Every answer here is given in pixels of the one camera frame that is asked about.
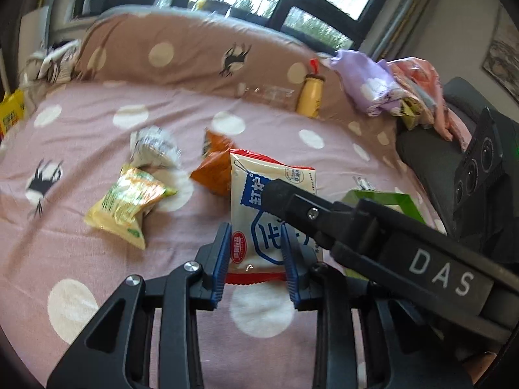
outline plastic bag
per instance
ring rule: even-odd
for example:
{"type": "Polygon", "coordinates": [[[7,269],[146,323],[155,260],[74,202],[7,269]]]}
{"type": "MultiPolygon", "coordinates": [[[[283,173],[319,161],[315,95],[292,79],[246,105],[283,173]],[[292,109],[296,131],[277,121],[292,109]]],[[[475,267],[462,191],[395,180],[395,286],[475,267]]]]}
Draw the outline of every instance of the plastic bag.
{"type": "MultiPolygon", "coordinates": [[[[316,170],[284,165],[258,153],[232,149],[231,222],[233,235],[227,283],[254,284],[284,279],[281,224],[278,217],[261,210],[261,192],[277,178],[316,194],[316,170]]],[[[322,259],[315,241],[303,233],[299,242],[310,245],[322,259]]]]}
{"type": "Polygon", "coordinates": [[[191,178],[220,196],[230,195],[230,150],[234,142],[226,136],[206,129],[200,166],[191,178]]]}
{"type": "Polygon", "coordinates": [[[173,137],[157,126],[143,128],[130,135],[131,166],[180,168],[180,149],[173,137]]]}
{"type": "Polygon", "coordinates": [[[151,174],[125,165],[117,182],[105,197],[88,210],[84,221],[144,250],[146,241],[141,231],[143,210],[175,193],[176,190],[151,174]]]}

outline screw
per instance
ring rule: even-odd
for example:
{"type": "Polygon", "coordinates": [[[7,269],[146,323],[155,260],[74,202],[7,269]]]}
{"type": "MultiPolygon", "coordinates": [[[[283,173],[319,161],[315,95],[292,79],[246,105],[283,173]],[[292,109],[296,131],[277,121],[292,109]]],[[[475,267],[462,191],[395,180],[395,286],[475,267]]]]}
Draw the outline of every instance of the screw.
{"type": "Polygon", "coordinates": [[[313,221],[314,219],[316,219],[319,216],[319,211],[313,207],[312,209],[310,209],[307,212],[306,216],[308,216],[308,219],[310,221],[313,221]]]}
{"type": "Polygon", "coordinates": [[[196,272],[200,269],[200,264],[195,260],[190,260],[184,263],[184,269],[188,272],[196,272]]]}
{"type": "Polygon", "coordinates": [[[141,277],[139,275],[130,275],[126,278],[125,283],[130,287],[134,287],[135,285],[139,285],[141,283],[141,277]]]}

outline pink cloth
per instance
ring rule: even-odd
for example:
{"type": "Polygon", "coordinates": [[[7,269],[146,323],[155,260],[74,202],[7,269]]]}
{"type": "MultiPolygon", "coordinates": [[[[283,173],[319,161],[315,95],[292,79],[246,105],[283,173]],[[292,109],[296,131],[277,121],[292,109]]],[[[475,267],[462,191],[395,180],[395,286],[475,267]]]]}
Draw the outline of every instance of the pink cloth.
{"type": "Polygon", "coordinates": [[[434,129],[445,140],[452,141],[453,137],[458,139],[461,149],[465,151],[472,135],[463,121],[445,105],[440,77],[432,64],[416,57],[403,58],[388,64],[398,66],[409,79],[431,96],[437,107],[434,112],[434,129]]]}
{"type": "MultiPolygon", "coordinates": [[[[320,196],[340,200],[356,187],[354,177],[362,176],[377,190],[398,188],[411,195],[434,227],[436,212],[396,152],[395,118],[368,118],[352,106],[334,109],[322,113],[327,119],[315,120],[244,100],[113,81],[73,81],[48,94],[0,161],[0,306],[16,306],[0,308],[0,324],[29,370],[45,382],[125,277],[168,274],[194,259],[220,222],[229,221],[229,199],[189,180],[200,164],[205,128],[234,127],[221,120],[222,113],[244,125],[233,135],[236,146],[289,165],[313,166],[320,196]],[[54,120],[41,126],[50,113],[54,120]],[[130,156],[130,134],[152,125],[175,137],[182,170],[154,172],[179,192],[144,219],[147,248],[141,251],[89,227],[83,216],[119,177],[130,156]],[[316,139],[320,145],[312,145],[316,139]],[[36,169],[47,179],[59,171],[41,198],[41,217],[40,196],[27,190],[36,169]]],[[[333,264],[329,252],[325,261],[333,264]]],[[[227,285],[218,309],[198,314],[205,388],[310,387],[317,315],[292,312],[284,282],[227,285]]]]}

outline purple cloth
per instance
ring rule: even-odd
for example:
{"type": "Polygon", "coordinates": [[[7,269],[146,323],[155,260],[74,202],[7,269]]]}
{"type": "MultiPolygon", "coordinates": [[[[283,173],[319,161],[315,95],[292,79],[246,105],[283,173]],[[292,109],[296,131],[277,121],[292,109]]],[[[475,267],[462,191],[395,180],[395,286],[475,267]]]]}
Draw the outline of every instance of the purple cloth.
{"type": "Polygon", "coordinates": [[[355,101],[357,110],[369,116],[383,111],[400,112],[404,90],[393,79],[385,60],[375,63],[358,51],[337,51],[330,66],[342,79],[344,90],[355,101]]]}

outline camera lens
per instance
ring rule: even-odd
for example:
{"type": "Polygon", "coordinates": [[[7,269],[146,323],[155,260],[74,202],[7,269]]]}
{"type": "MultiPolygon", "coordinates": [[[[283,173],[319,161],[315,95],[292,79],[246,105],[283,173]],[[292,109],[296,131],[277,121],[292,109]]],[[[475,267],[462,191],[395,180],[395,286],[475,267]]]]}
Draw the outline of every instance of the camera lens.
{"type": "Polygon", "coordinates": [[[463,183],[462,182],[459,182],[458,185],[456,185],[456,190],[455,190],[454,196],[456,197],[456,203],[461,202],[461,197],[463,196],[463,183]]]}
{"type": "Polygon", "coordinates": [[[476,189],[477,183],[477,165],[476,161],[473,159],[470,161],[469,169],[466,174],[466,192],[472,193],[476,189]]]}
{"type": "Polygon", "coordinates": [[[481,166],[484,172],[489,172],[494,160],[494,145],[489,137],[485,138],[481,146],[481,166]]]}

